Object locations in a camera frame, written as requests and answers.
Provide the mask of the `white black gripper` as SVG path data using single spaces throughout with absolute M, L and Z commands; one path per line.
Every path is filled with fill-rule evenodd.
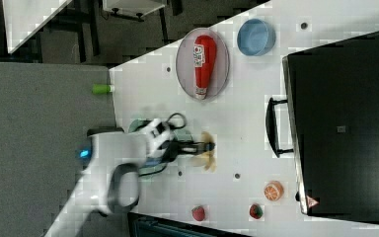
M 175 135 L 170 123 L 159 118 L 147 120 L 142 128 L 147 139 L 147 165 L 167 163 L 172 159 Z M 179 141 L 182 147 L 208 146 L 215 147 L 214 142 Z M 178 155 L 197 156 L 212 153 L 214 150 L 180 150 Z

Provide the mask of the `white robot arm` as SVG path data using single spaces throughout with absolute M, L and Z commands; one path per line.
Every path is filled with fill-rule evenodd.
M 89 136 L 90 145 L 79 152 L 89 163 L 81 172 L 66 204 L 43 237 L 75 237 L 90 213 L 128 213 L 137 206 L 142 168 L 168 165 L 180 155 L 189 162 L 214 170 L 215 141 L 204 131 L 200 140 L 180 140 L 179 127 L 169 120 L 143 120 L 131 133 L 121 128 L 104 128 Z

